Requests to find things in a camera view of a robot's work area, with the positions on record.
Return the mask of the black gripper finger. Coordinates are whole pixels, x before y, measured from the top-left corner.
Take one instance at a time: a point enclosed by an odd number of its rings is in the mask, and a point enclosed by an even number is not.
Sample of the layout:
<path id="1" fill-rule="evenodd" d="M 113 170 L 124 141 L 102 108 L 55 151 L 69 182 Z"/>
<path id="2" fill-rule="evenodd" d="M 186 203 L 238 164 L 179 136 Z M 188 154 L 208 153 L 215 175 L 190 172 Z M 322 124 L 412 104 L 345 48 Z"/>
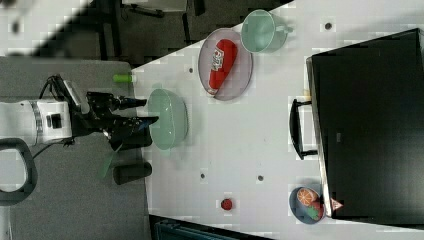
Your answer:
<path id="1" fill-rule="evenodd" d="M 137 108 L 137 107 L 143 107 L 147 103 L 146 99 L 136 99 L 136 98 L 128 98 L 120 96 L 118 98 L 118 105 L 117 108 L 119 110 L 125 110 L 129 108 Z"/>
<path id="2" fill-rule="evenodd" d="M 154 124 L 158 120 L 158 116 L 121 117 L 115 121 L 114 127 L 137 132 L 148 128 L 151 124 Z"/>

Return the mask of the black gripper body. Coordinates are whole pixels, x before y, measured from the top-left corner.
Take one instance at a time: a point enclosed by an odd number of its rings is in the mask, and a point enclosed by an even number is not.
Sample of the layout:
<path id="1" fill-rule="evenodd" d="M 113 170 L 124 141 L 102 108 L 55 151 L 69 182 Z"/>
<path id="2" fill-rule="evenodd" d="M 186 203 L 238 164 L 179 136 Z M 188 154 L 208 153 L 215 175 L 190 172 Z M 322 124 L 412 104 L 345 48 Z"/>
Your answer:
<path id="1" fill-rule="evenodd" d="M 147 128 L 132 132 L 114 127 L 115 121 L 124 117 L 114 114 L 114 111 L 119 110 L 119 97 L 111 93 L 88 92 L 86 98 L 89 111 L 85 114 L 77 110 L 71 111 L 72 137 L 88 136 L 95 132 L 105 133 L 111 148 L 117 150 L 125 139 L 147 131 Z"/>

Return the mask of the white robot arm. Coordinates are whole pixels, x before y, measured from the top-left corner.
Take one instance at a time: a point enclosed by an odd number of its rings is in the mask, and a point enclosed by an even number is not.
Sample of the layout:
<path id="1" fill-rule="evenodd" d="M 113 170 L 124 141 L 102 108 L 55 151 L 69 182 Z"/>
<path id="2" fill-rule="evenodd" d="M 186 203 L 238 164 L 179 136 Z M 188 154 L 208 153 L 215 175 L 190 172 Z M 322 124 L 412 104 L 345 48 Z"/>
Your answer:
<path id="1" fill-rule="evenodd" d="M 142 107 L 145 99 L 89 92 L 84 107 L 69 98 L 24 100 L 1 104 L 1 137 L 17 138 L 29 146 L 37 144 L 71 145 L 75 138 L 102 133 L 115 151 L 152 144 L 149 126 L 157 116 L 124 117 L 118 110 Z"/>

